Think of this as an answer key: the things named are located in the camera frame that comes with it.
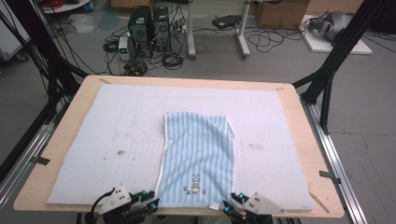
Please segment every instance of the cardboard box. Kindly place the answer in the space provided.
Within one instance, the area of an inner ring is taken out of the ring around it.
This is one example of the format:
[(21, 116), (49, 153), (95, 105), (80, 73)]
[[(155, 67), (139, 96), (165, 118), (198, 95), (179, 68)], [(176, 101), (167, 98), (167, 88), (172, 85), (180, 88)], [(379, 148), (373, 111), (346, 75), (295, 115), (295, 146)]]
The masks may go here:
[(345, 13), (356, 13), (363, 0), (314, 0), (308, 6), (306, 15), (322, 15), (326, 11), (340, 10)]
[(284, 0), (275, 5), (259, 3), (256, 22), (263, 28), (299, 29), (309, 2), (309, 0)]
[(258, 2), (250, 2), (250, 6), (248, 8), (248, 15), (256, 15), (256, 11), (257, 11), (257, 5), (259, 3)]
[(154, 0), (110, 0), (111, 7), (154, 6)]

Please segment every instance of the white foam board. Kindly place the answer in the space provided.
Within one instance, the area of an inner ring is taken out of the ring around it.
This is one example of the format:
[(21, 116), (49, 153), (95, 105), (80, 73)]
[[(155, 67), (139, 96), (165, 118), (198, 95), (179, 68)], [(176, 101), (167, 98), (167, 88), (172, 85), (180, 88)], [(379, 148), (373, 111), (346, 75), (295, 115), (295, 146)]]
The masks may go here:
[[(305, 15), (303, 21), (307, 21), (314, 16)], [(312, 52), (329, 53), (332, 51), (332, 43), (328, 41), (323, 35), (316, 31), (308, 30), (308, 24), (305, 28), (305, 43)], [(358, 44), (350, 52), (351, 54), (372, 54), (373, 52), (367, 47), (363, 41), (359, 40)]]
[(92, 204), (119, 184), (132, 193), (155, 190), (163, 114), (177, 111), (227, 117), (235, 133), (235, 192), (259, 191), (285, 211), (313, 209), (277, 92), (113, 84), (99, 90), (48, 203)]

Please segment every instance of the computer case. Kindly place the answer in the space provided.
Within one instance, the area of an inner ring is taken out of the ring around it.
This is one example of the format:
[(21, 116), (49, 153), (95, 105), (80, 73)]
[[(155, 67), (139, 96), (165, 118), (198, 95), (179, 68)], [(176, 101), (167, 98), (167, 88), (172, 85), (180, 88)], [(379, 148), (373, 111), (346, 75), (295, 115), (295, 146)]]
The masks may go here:
[(148, 6), (133, 7), (128, 22), (132, 39), (151, 41), (154, 38), (154, 24)]
[(171, 50), (171, 33), (169, 26), (168, 7), (155, 7), (153, 9), (153, 21), (157, 49), (162, 51)]

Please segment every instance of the white device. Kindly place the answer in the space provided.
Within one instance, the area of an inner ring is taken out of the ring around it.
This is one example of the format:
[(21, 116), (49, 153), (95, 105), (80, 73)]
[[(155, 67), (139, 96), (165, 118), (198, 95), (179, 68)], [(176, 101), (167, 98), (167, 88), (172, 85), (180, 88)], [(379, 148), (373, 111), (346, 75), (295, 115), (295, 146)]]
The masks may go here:
[(120, 58), (123, 61), (128, 62), (129, 60), (131, 60), (131, 51), (128, 44), (128, 36), (120, 36), (119, 52), (120, 52)]
[(256, 215), (283, 214), (285, 210), (276, 203), (268, 200), (259, 192), (254, 193), (246, 202), (244, 202), (245, 210)]
[(106, 212), (109, 212), (115, 208), (125, 205), (126, 203), (131, 201), (131, 197), (129, 196), (128, 190), (123, 185), (119, 185), (114, 189), (113, 193), (110, 197), (105, 201), (102, 205), (99, 215), (102, 215)]

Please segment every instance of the computer tower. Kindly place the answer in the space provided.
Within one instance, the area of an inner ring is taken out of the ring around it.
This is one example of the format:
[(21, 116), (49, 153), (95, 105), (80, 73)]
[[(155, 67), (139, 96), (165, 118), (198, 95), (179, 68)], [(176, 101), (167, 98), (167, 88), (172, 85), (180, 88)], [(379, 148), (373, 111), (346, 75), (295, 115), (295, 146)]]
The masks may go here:
[(154, 24), (150, 8), (147, 6), (133, 7), (128, 28), (132, 39), (151, 41), (154, 38)]
[(150, 58), (152, 56), (152, 49), (155, 49), (155, 43), (151, 45), (155, 32), (150, 7), (133, 7), (128, 22), (128, 29), (131, 35), (133, 56), (137, 58)]
[(168, 7), (155, 7), (152, 12), (157, 49), (169, 51), (171, 46), (171, 33), (169, 26)]

